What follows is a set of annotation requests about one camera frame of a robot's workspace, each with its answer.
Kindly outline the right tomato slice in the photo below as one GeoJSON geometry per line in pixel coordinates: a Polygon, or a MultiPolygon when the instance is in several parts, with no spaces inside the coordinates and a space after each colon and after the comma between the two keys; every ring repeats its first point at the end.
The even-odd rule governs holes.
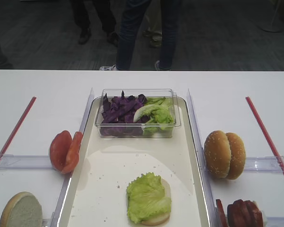
{"type": "Polygon", "coordinates": [[[72,172],[79,162],[79,149],[81,146],[81,141],[83,138],[83,134],[80,131],[75,132],[73,141],[70,145],[66,156],[65,166],[62,169],[62,174],[67,174],[72,172]]]}

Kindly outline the tomato slice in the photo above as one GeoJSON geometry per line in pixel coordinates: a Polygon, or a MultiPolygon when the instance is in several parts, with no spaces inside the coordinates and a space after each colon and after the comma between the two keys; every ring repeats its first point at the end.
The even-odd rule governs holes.
{"type": "Polygon", "coordinates": [[[69,131],[62,131],[57,134],[50,145],[50,161],[55,169],[62,171],[65,166],[66,156],[70,145],[72,143],[72,137],[69,131]]]}
{"type": "Polygon", "coordinates": [[[81,146],[81,141],[83,138],[83,134],[80,131],[75,132],[73,141],[70,145],[66,156],[65,166],[62,169],[62,174],[67,174],[72,172],[79,162],[79,149],[81,146]]]}

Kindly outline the white cheese slice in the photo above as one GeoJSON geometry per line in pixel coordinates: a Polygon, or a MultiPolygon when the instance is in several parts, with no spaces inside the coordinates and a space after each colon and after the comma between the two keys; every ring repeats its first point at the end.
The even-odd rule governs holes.
{"type": "Polygon", "coordinates": [[[258,206],[256,201],[252,201],[252,203],[256,206],[256,208],[261,213],[261,222],[262,222],[262,224],[260,224],[259,227],[265,227],[267,225],[267,217],[266,217],[264,211],[259,208],[259,206],[258,206]]]}

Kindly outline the clear plastic salad container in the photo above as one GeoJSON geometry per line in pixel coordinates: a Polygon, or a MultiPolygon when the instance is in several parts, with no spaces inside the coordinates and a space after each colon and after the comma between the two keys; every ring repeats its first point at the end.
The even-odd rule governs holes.
{"type": "Polygon", "coordinates": [[[101,137],[170,138],[181,126],[172,89],[104,89],[95,126],[101,137]]]}

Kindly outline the white patterned shoe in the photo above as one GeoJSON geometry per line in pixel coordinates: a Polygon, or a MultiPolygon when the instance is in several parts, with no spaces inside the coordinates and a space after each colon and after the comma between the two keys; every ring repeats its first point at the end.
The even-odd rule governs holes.
{"type": "Polygon", "coordinates": [[[119,70],[119,69],[117,68],[116,64],[114,64],[112,66],[101,66],[99,70],[111,71],[111,70],[119,70]]]}

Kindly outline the sesame bun top left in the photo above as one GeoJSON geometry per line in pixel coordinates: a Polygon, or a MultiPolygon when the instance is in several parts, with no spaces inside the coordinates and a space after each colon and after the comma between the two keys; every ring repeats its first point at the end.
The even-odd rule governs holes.
{"type": "Polygon", "coordinates": [[[223,131],[211,132],[204,144],[204,155],[208,171],[216,178],[225,178],[230,170],[231,150],[223,131]]]}

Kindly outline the sesame bun top right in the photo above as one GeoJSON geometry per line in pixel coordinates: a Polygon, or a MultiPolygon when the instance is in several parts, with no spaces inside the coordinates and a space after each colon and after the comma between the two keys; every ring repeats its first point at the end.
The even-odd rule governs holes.
{"type": "Polygon", "coordinates": [[[231,150],[230,169],[226,178],[229,180],[235,180],[244,170],[246,161],[245,147],[243,140],[237,134],[228,132],[226,133],[226,136],[231,150]]]}

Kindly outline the person in blue jeans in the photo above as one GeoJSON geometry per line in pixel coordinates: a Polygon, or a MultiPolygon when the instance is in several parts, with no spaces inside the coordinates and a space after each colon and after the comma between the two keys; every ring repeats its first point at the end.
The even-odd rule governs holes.
{"type": "MultiPolygon", "coordinates": [[[[136,37],[150,3],[149,0],[126,1],[122,14],[116,57],[116,68],[118,70],[129,70],[130,68],[136,37]]],[[[181,4],[181,0],[162,0],[160,2],[163,33],[158,64],[160,70],[170,70],[172,67],[181,4]]]]}

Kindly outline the clear left long divider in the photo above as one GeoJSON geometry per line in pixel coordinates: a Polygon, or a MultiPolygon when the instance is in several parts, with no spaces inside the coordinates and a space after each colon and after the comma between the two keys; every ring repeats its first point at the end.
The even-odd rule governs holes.
{"type": "MultiPolygon", "coordinates": [[[[74,136],[74,142],[72,142],[70,148],[72,150],[74,150],[73,154],[77,154],[76,158],[72,158],[71,161],[75,161],[75,160],[79,160],[79,149],[80,149],[80,144],[83,138],[83,134],[86,128],[86,124],[88,121],[88,117],[89,117],[89,113],[90,113],[90,108],[92,105],[92,101],[94,99],[94,91],[93,88],[91,88],[90,90],[90,94],[88,97],[88,101],[86,104],[86,108],[85,108],[85,112],[82,118],[82,122],[79,128],[79,132],[75,133],[74,136]]],[[[69,185],[71,183],[71,179],[72,179],[72,173],[68,173],[65,175],[64,177],[64,181],[63,181],[63,185],[61,187],[61,191],[58,197],[58,201],[57,201],[57,205],[55,208],[55,211],[52,214],[52,218],[51,220],[48,222],[48,227],[58,227],[60,224],[60,219],[61,219],[61,214],[62,214],[62,210],[65,204],[65,200],[66,200],[66,196],[69,190],[69,185]]]]}

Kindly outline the left red strip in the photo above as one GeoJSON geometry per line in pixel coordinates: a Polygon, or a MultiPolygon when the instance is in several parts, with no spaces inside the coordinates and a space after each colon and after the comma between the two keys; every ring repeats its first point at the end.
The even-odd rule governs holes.
{"type": "Polygon", "coordinates": [[[17,124],[15,125],[13,131],[11,132],[11,134],[9,135],[7,141],[5,142],[4,146],[2,147],[1,151],[0,151],[0,160],[3,157],[3,155],[6,153],[9,145],[11,144],[14,136],[16,135],[18,129],[20,128],[21,124],[23,123],[24,119],[26,118],[27,114],[29,113],[30,109],[32,108],[34,102],[36,101],[36,97],[32,97],[29,104],[27,105],[26,109],[24,110],[24,112],[22,113],[20,119],[18,120],[17,124]]]}

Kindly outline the clear upper right holder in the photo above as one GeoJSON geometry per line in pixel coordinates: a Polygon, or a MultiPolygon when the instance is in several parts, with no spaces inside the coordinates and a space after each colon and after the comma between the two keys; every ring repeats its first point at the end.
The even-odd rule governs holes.
{"type": "Polygon", "coordinates": [[[244,172],[284,173],[284,157],[247,157],[244,172]]]}

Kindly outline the clear holder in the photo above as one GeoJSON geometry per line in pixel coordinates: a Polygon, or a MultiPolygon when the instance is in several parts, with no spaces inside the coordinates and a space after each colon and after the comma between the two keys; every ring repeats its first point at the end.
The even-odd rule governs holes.
{"type": "Polygon", "coordinates": [[[284,227],[284,217],[268,217],[266,227],[284,227]]]}
{"type": "Polygon", "coordinates": [[[284,173],[284,157],[247,157],[244,172],[284,173]]]}
{"type": "Polygon", "coordinates": [[[43,219],[42,221],[42,227],[51,227],[52,221],[54,218],[54,212],[52,213],[51,217],[48,219],[43,219]]]}
{"type": "Polygon", "coordinates": [[[49,156],[0,154],[0,170],[53,169],[49,156]]]}

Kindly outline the standing bun half left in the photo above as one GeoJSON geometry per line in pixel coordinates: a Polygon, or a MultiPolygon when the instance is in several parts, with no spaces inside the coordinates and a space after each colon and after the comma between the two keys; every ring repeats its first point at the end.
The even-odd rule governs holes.
{"type": "Polygon", "coordinates": [[[41,227],[42,223],[42,206],[30,192],[14,195],[0,217],[0,227],[41,227]]]}

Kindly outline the metal stand base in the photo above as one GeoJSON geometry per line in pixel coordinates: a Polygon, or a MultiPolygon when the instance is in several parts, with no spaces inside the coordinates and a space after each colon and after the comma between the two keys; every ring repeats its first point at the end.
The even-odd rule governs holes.
{"type": "Polygon", "coordinates": [[[276,6],[274,7],[274,12],[273,15],[271,17],[271,19],[269,19],[269,17],[264,13],[264,12],[260,12],[260,20],[259,22],[256,23],[257,28],[259,28],[260,30],[264,31],[264,32],[268,32],[268,33],[280,33],[282,32],[282,26],[279,25],[279,22],[277,21],[277,15],[278,15],[278,9],[280,7],[282,3],[282,0],[276,0],[275,4],[276,6]]]}

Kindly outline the clear lower right holder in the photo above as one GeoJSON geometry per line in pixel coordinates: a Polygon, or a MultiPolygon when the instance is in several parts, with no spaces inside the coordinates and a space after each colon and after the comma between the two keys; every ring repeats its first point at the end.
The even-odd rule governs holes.
{"type": "Polygon", "coordinates": [[[266,227],[284,227],[284,217],[268,217],[266,227]]]}

